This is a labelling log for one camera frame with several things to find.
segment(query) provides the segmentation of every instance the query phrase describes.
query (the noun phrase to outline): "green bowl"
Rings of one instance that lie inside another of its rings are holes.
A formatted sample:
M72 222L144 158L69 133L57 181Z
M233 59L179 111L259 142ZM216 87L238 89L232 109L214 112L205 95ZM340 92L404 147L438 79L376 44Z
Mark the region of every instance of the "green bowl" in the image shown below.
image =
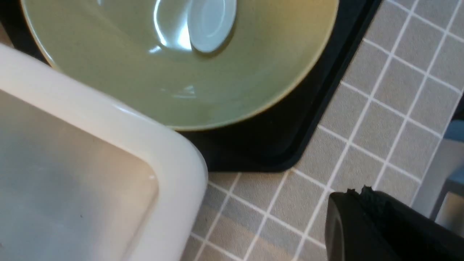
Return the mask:
M231 34L210 54L190 45L188 5L22 0L55 69L182 131L247 119L293 90L322 53L338 0L238 0Z

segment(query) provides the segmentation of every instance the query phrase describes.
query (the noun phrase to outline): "black plastic item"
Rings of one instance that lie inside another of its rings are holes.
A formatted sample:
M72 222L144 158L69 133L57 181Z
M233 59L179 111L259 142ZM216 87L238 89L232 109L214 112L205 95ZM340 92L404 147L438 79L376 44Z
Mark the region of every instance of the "black plastic item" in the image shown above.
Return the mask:
M238 124L181 132L210 171L278 172L301 157L381 0L340 0L332 36L308 76L275 106ZM18 0L0 0L0 20L15 47L44 61Z
M329 261L464 260L464 238L369 187L329 196L325 243Z

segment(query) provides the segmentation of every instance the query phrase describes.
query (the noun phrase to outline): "bowl rim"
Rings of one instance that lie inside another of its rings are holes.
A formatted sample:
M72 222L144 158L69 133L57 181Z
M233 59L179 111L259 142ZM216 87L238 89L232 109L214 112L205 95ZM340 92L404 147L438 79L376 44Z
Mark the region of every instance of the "bowl rim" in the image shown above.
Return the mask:
M23 15L24 15L24 18L26 20L26 23L27 23L27 27L29 28L29 30L31 31L31 34L32 34L32 37L36 43L36 45L39 47L39 50L40 52L44 55L46 61L48 62L48 64L53 68L55 69L56 71L60 72L60 73L63 73L63 70L61 70L61 68L53 61L53 59L51 59L49 53L46 51L46 49L44 48L44 46L42 45L42 43L40 42L40 39L38 37L38 35L36 34L35 30L34 30L34 27L32 26L32 22L30 20L30 17L29 15L27 14L27 8L26 8L26 3L25 1L27 0L20 0L21 2L21 9L23 11ZM287 86L285 88L283 88L283 91L274 96L273 98L269 99L268 102L266 104L264 104L263 106L255 109L255 110L252 110L246 114L243 114L239 117L234 117L234 118L231 118L231 119L228 119L228 120L225 120L225 121L218 121L218 122L215 122L215 123L212 123L212 124L205 124L205 125L192 125L192 126L188 126L188 125L182 125L182 126L176 126L176 125L168 125L168 124L164 124L165 126L167 126L168 128L170 129L173 129L173 130L176 130L176 131L208 131L208 130L213 130L213 129L218 129L218 128L222 128L222 127L226 127L226 126L229 126L229 125L232 125L232 124L236 124L236 123L239 123L239 122L242 122L242 121L245 121L247 119L250 119L262 112L264 112L265 110L271 108L272 106L274 106L275 104L277 104L279 101L281 101L283 98L285 98L291 91L293 91L303 80L304 78L308 75L308 73L311 71L311 69L314 67L314 65L316 64L316 62L319 60L319 58L321 57L322 55L322 52L324 51L325 47L327 46L327 43L329 41L329 38L330 36L332 35L332 32L333 32L333 29L334 29L334 26L335 26L335 20L336 20L336 17L337 17L337 14L338 14L338 7L339 7L339 4L340 4L340 0L331 0L333 1L333 3L335 3L335 8L334 8L334 12L332 13L332 16L330 18L330 21L329 21L329 29L327 30L325 36L324 36L324 39L322 41L322 44L319 46L319 48L317 49L317 51L315 52L315 55L313 56L313 59L307 63L306 67L302 70L302 72L294 78L294 80L290 83L287 84ZM116 99L122 103L124 103L123 101L111 96L113 99Z

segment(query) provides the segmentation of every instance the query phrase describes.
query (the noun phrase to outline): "white plastic container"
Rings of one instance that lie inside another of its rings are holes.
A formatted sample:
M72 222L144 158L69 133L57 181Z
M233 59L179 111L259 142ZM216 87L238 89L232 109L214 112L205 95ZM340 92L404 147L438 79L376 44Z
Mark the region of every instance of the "white plastic container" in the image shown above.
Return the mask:
M178 261L206 183L184 137L0 44L0 260Z

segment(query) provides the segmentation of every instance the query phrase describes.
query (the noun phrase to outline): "black tray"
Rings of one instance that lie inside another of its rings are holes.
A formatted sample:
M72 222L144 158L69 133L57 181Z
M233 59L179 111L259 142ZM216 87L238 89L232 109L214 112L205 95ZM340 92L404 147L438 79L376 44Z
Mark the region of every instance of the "black tray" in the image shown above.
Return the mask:
M45 62L17 0L0 0L0 20L14 46ZM362 41L381 0L340 0L329 43L307 77L265 112L209 131L181 132L203 154L210 171L277 172L293 166Z

